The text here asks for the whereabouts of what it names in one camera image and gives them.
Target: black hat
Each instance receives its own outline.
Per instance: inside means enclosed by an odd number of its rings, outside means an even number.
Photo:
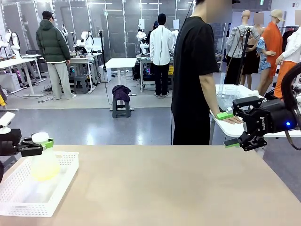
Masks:
[[[49,20],[50,18],[53,18],[53,13],[52,12],[49,12],[49,11],[44,11],[42,13],[42,16],[43,16],[43,19],[46,19],[46,20]]]

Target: man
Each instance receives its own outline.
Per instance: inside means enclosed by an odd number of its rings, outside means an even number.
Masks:
[[[153,26],[153,28],[152,28],[152,31],[154,31],[158,26],[159,26],[158,20],[156,20],[155,23],[154,23],[154,26]],[[152,31],[149,32],[149,34],[147,35],[147,38],[146,38],[146,42],[147,42],[148,45],[150,45],[151,32],[152,32]]]
[[[166,15],[158,16],[158,28],[150,34],[150,58],[154,64],[156,97],[168,96],[169,51],[174,53],[173,35],[165,28]]]
[[[71,93],[67,65],[70,63],[70,52],[61,32],[53,26],[53,13],[43,12],[43,20],[36,32],[38,47],[48,65],[48,72],[53,95],[61,99],[60,79],[67,99],[75,98]]]
[[[195,11],[178,35],[174,54],[174,145],[209,145],[209,109],[220,113],[213,73],[219,72],[214,53],[214,35],[206,18],[218,15],[220,4],[209,8],[210,0],[196,0]],[[234,124],[238,118],[225,120]]]

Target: white jacket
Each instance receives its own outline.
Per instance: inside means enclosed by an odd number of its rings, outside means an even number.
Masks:
[[[287,39],[285,52],[282,53],[284,61],[300,62],[301,55],[301,28],[294,32]]]
[[[150,58],[154,65],[169,63],[169,51],[174,53],[173,35],[164,25],[150,33]]]

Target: black pants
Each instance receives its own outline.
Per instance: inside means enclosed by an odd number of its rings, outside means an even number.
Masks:
[[[174,116],[174,145],[209,145],[209,140],[209,112],[198,118]]]
[[[227,56],[228,70],[227,70],[224,84],[235,84],[238,79],[238,71],[239,71],[241,58],[233,57],[231,62],[230,62],[230,60],[231,60],[231,57]]]
[[[155,70],[155,82],[156,82],[156,95],[166,95],[168,88],[168,71],[169,64],[166,65],[154,65]]]

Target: orange outfit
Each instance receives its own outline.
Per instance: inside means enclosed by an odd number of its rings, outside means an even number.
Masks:
[[[282,35],[277,25],[275,25],[273,22],[270,22],[262,34],[262,37],[264,38],[267,46],[267,51],[272,50],[276,52],[276,55],[274,56],[267,56],[267,61],[271,64],[269,76],[273,77],[275,76],[277,69],[276,59],[282,54]]]
[[[289,70],[291,70],[292,67],[294,67],[297,63],[292,61],[283,61],[282,65],[280,66],[278,78],[277,78],[277,84],[274,90],[274,96],[278,98],[282,98],[282,90],[281,90],[281,83],[282,79],[288,73]]]

